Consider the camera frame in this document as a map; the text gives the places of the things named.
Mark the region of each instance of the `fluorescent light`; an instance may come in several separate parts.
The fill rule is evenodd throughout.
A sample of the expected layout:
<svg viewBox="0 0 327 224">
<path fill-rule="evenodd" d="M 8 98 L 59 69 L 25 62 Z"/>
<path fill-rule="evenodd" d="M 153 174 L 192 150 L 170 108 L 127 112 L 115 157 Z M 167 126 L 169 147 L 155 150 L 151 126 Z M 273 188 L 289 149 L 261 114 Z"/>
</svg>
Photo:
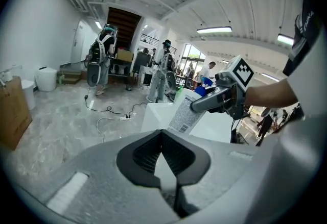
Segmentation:
<svg viewBox="0 0 327 224">
<path fill-rule="evenodd" d="M 101 24 L 98 21 L 96 21 L 96 25 L 99 27 L 99 29 L 102 29 Z"/>
<path fill-rule="evenodd" d="M 212 28 L 204 28 L 198 29 L 197 32 L 199 34 L 207 34 L 207 33 L 230 33 L 230 26 L 222 26 L 222 27 L 212 27 Z"/>
<path fill-rule="evenodd" d="M 261 75 L 263 75 L 263 76 L 265 76 L 265 77 L 267 77 L 267 78 L 269 78 L 269 79 L 272 79 L 272 80 L 274 80 L 275 82 L 279 82 L 279 80 L 276 79 L 276 78 L 273 77 L 273 76 L 267 75 L 267 74 L 265 74 L 265 73 L 262 73 Z"/>
<path fill-rule="evenodd" d="M 285 36 L 285 35 L 282 35 L 282 34 L 278 34 L 277 40 L 279 42 L 283 42 L 283 43 L 289 44 L 290 46 L 292 46 L 293 43 L 294 43 L 294 39 L 293 38 L 288 37 L 288 36 Z"/>
</svg>

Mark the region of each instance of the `extension cord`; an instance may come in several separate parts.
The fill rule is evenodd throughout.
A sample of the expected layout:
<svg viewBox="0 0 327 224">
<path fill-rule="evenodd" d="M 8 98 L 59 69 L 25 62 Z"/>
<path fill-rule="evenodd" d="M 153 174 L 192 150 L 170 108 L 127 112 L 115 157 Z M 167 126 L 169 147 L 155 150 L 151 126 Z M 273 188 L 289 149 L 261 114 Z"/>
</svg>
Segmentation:
<svg viewBox="0 0 327 224">
<path fill-rule="evenodd" d="M 119 120 L 131 120 L 131 118 L 126 118 L 126 117 L 120 117 Z"/>
</svg>

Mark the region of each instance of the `white cable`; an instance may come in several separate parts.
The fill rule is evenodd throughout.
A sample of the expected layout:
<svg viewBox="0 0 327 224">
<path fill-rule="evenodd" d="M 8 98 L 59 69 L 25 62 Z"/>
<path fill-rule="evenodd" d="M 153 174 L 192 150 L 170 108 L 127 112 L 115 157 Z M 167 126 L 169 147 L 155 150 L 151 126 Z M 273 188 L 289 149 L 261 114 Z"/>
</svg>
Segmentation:
<svg viewBox="0 0 327 224">
<path fill-rule="evenodd" d="M 107 117 L 102 117 L 102 118 L 100 118 L 99 120 L 98 120 L 98 122 L 97 122 L 97 130 L 98 130 L 98 133 L 100 133 L 100 135 L 103 137 L 103 134 L 100 132 L 100 130 L 99 130 L 99 121 L 100 120 L 102 120 L 102 119 L 107 119 L 107 120 L 120 120 L 120 119 L 112 119 L 112 118 L 107 118 Z"/>
</svg>

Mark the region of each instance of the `marble floor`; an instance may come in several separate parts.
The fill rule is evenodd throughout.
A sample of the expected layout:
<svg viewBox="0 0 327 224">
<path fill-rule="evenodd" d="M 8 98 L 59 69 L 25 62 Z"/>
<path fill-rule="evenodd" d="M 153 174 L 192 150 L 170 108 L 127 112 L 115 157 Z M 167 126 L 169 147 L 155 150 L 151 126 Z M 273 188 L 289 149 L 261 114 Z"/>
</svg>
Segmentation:
<svg viewBox="0 0 327 224">
<path fill-rule="evenodd" d="M 63 162 L 73 158 L 84 149 L 118 138 L 139 133 L 146 105 L 135 106 L 131 120 L 101 120 L 102 117 L 119 118 L 110 112 L 95 112 L 112 106 L 114 112 L 127 113 L 134 104 L 147 103 L 148 87 L 125 90 L 124 84 L 110 84 L 105 93 L 95 96 L 88 93 L 88 85 L 80 81 L 76 85 L 58 86 L 52 92 L 36 91 L 36 106 L 31 111 L 33 121 L 25 131 L 15 151 L 2 151 L 5 168 L 15 181 L 26 189 L 32 189 L 34 181 L 46 177 Z"/>
</svg>

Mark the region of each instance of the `door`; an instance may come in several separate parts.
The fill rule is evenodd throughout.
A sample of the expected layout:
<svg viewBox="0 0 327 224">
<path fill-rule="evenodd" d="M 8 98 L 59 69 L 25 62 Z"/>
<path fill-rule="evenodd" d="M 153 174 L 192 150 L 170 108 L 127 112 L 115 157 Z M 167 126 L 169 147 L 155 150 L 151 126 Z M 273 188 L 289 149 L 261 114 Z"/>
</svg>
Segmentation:
<svg viewBox="0 0 327 224">
<path fill-rule="evenodd" d="M 83 21 L 80 21 L 77 26 L 77 30 L 73 42 L 73 48 L 71 54 L 72 64 L 81 62 L 84 38 L 85 38 L 85 23 Z"/>
</svg>

